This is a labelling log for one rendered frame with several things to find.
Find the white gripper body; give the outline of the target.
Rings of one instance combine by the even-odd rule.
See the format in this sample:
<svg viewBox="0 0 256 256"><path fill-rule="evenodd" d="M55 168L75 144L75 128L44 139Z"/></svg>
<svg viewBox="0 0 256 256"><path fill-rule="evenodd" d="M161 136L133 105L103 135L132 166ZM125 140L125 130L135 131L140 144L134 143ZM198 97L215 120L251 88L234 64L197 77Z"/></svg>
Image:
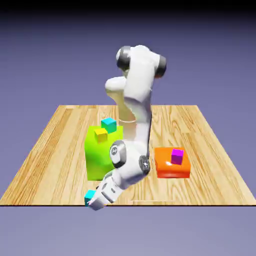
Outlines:
<svg viewBox="0 0 256 256"><path fill-rule="evenodd" d="M94 211L102 209L107 204L107 199L103 196L102 193L95 193L92 199L87 203Z"/></svg>

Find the small cyan cube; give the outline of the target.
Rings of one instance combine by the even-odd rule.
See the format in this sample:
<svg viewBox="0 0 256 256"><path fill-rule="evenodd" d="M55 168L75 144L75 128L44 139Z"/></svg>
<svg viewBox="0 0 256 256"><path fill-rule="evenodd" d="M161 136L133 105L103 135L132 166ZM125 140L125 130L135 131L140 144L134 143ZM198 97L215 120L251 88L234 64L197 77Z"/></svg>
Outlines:
<svg viewBox="0 0 256 256"><path fill-rule="evenodd" d="M89 201L94 197L96 190L89 189L84 195L84 204L87 207L89 205Z"/></svg>
<svg viewBox="0 0 256 256"><path fill-rule="evenodd" d="M114 133L117 130L117 121L111 117L101 120L101 128L105 129L108 134Z"/></svg>

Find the small yellow cube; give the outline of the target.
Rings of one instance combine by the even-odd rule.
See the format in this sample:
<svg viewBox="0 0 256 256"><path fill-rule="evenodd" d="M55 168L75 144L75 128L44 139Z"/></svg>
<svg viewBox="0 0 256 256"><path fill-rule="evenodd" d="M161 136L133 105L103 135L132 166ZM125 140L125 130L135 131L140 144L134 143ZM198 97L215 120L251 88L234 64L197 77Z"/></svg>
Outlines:
<svg viewBox="0 0 256 256"><path fill-rule="evenodd" d="M96 128L94 130L94 137L97 143L102 143L108 140L108 132L105 128Z"/></svg>

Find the small magenta cube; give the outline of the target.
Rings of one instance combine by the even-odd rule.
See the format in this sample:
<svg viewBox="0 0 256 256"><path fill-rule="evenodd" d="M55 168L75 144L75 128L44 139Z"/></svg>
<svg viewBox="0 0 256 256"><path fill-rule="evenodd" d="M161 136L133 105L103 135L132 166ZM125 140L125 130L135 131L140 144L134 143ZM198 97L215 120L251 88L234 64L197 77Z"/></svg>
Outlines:
<svg viewBox="0 0 256 256"><path fill-rule="evenodd" d="M184 158L184 150L173 148L171 152L171 163L174 165L181 165Z"/></svg>

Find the large green box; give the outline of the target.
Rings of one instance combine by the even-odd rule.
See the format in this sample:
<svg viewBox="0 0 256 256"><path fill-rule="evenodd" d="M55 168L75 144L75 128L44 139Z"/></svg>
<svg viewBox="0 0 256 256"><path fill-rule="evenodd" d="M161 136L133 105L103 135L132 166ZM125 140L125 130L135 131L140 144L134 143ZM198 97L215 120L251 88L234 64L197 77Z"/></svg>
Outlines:
<svg viewBox="0 0 256 256"><path fill-rule="evenodd" d="M107 141L97 143L94 130L100 126L90 126L85 136L84 152L88 181L101 181L104 176L114 169L110 158L110 148L113 142L123 139L123 127L107 135Z"/></svg>

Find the large orange box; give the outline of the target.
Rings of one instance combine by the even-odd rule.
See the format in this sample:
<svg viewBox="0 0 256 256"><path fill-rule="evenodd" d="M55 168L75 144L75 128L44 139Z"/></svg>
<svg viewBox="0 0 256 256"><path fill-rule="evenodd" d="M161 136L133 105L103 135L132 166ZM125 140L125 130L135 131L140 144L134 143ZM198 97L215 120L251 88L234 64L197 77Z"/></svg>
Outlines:
<svg viewBox="0 0 256 256"><path fill-rule="evenodd" d="M171 163L173 149L184 150L181 165ZM156 147L154 149L154 161L158 178L184 179L190 177L191 164L184 147Z"/></svg>

